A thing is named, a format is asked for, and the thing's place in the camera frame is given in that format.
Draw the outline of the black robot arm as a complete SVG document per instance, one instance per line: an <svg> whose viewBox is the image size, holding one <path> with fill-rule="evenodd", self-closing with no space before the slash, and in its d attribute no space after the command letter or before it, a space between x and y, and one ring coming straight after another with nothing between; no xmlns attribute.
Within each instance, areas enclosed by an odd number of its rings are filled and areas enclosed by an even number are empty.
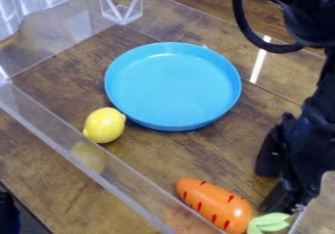
<svg viewBox="0 0 335 234"><path fill-rule="evenodd" d="M274 0L282 6L294 44L266 42L245 17L242 0L233 0L235 21L247 40L261 49L286 54L305 47L323 48L326 62L317 90L302 104L302 115L283 114L269 132L255 173L279 180L259 209L302 211L318 197L323 174L335 171L335 0Z"/></svg>

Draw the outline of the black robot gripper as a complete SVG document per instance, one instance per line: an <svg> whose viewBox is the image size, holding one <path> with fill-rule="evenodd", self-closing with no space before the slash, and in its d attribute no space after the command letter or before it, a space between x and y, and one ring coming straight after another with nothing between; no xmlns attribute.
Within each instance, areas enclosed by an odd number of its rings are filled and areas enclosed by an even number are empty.
<svg viewBox="0 0 335 234"><path fill-rule="evenodd" d="M259 210L305 211L319 195L327 171L335 171L335 122L318 113L299 117L285 113L282 123L267 133L255 162L258 175L281 177Z"/></svg>

